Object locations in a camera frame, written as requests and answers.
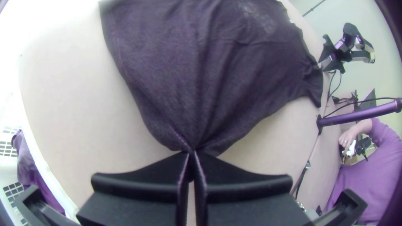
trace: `white wall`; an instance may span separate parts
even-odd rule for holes
[[[303,14],[320,0],[290,0]],[[365,64],[351,62],[345,64],[346,73],[342,84],[335,92],[342,94],[357,89],[362,98],[376,89],[377,97],[402,97],[402,63],[392,33],[374,0],[326,0],[306,17],[317,35],[328,34],[333,42],[342,37],[346,22],[357,26],[362,36],[373,44],[376,62]],[[332,82],[334,90],[339,83],[339,74]],[[377,104],[389,102],[379,100]],[[392,113],[379,117],[399,135],[402,135],[402,113]]]

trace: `black mount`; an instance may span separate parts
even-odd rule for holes
[[[345,73],[343,63],[351,61],[363,61],[373,64],[375,62],[374,48],[360,34],[356,26],[345,23],[343,37],[334,45],[330,37],[325,34],[324,49],[318,62],[324,72],[339,70]]]
[[[198,226],[347,225],[367,206],[345,190],[336,214],[311,222],[289,194],[290,176],[255,174],[207,154],[181,152],[137,171],[93,175],[94,194],[77,219],[84,226],[184,226],[192,180]],[[31,225],[78,225],[50,207],[36,186],[15,203]]]

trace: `hand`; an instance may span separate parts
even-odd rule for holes
[[[359,132],[356,131],[354,127],[348,129],[339,137],[339,145],[341,145],[344,149],[349,150],[350,145],[353,143],[353,140],[356,140],[356,136],[358,134]]]

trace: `person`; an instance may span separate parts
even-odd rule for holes
[[[325,211],[330,210],[340,193],[350,189],[368,204],[359,223],[377,224],[394,193],[402,168],[400,136],[377,118],[362,120],[343,133],[338,142],[347,149],[359,134],[367,134],[377,150],[354,165],[343,165]]]

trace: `dark purple garment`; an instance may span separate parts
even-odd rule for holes
[[[171,150],[219,155],[289,101],[320,107],[322,72],[281,2],[118,0],[100,10],[142,119]]]
[[[18,164],[17,164],[17,178],[24,189],[31,185],[36,185],[42,192],[45,201],[49,206],[65,215],[63,207],[56,200],[50,189],[47,187],[45,181],[43,180],[38,168],[35,165],[35,161],[32,158],[31,152],[29,151],[28,145],[24,137],[22,130],[13,136],[11,140],[11,145],[17,149]]]

